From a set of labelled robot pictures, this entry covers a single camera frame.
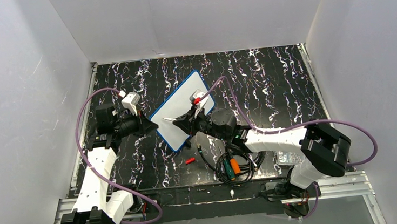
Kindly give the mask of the blue framed whiteboard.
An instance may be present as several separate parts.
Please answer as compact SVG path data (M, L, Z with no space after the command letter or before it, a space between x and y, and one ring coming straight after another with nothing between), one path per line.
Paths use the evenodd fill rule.
M183 147L189 135L165 118L174 119L187 113L192 107L190 98L198 90L206 93L209 87L196 70L192 71L150 116L150 121L159 126L159 136L173 152L178 152Z

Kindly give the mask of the red marker cap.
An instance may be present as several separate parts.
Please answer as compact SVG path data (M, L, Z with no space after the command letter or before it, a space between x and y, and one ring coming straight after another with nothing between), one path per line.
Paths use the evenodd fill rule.
M185 160L186 165L191 164L193 162L195 162L195 158L189 158L189 159Z

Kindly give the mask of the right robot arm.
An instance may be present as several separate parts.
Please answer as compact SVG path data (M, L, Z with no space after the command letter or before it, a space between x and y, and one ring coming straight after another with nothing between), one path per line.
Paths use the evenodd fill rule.
M351 140L329 123L258 132L249 125L239 125L233 111L225 108L208 115L192 109L171 122L190 136L201 132L220 139L232 152L302 152L305 159L287 175L288 185L299 189L306 189L326 175L342 177L347 169Z

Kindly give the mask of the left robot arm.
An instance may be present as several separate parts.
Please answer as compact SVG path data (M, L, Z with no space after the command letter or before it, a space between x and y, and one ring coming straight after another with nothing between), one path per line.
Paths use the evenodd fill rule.
M103 104L95 114L96 130L83 155L87 168L82 187L71 213L62 216L61 224L120 224L134 205L134 191L120 186L111 196L107 193L122 139L130 135L144 137L158 128L141 110L120 117L114 105Z

